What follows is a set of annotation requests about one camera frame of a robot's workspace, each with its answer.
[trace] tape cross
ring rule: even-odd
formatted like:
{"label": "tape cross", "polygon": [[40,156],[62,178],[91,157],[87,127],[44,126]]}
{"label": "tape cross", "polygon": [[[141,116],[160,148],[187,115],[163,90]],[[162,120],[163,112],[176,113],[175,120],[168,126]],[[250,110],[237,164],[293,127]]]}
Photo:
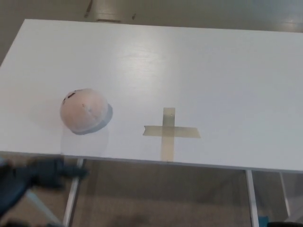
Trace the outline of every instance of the tape cross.
{"label": "tape cross", "polygon": [[161,160],[171,162],[174,160],[175,137],[200,138],[197,128],[175,127],[175,108],[163,109],[162,126],[145,126],[143,136],[161,136]]}

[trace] floor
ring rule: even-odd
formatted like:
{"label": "floor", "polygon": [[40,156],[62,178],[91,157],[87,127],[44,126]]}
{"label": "floor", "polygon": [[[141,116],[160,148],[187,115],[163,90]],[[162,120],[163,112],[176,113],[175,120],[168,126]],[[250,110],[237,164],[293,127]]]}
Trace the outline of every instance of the floor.
{"label": "floor", "polygon": [[[0,0],[0,63],[25,18],[156,26],[303,31],[300,0]],[[7,156],[16,162],[29,157]],[[88,161],[74,227],[249,227],[243,171]],[[254,172],[258,214],[284,220],[282,186],[276,173]],[[68,198],[34,190],[62,219]],[[48,222],[28,199],[6,217]]]}

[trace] white table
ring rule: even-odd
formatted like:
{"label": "white table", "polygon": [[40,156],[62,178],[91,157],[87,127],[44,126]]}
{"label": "white table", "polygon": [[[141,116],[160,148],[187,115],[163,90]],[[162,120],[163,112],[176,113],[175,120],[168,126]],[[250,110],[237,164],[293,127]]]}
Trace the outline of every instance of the white table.
{"label": "white table", "polygon": [[[0,150],[302,172],[302,49],[296,33],[25,20],[0,68]],[[76,136],[59,108],[86,87],[114,114]],[[200,138],[165,160],[143,133],[169,108]]]}

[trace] pink ball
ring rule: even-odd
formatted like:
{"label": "pink ball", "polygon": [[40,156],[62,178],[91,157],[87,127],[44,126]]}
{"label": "pink ball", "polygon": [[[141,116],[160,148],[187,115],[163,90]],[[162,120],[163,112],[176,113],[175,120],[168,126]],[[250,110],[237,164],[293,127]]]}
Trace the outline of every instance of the pink ball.
{"label": "pink ball", "polygon": [[108,112],[106,99],[86,88],[70,92],[61,104],[61,119],[76,134],[85,134],[104,121]]}

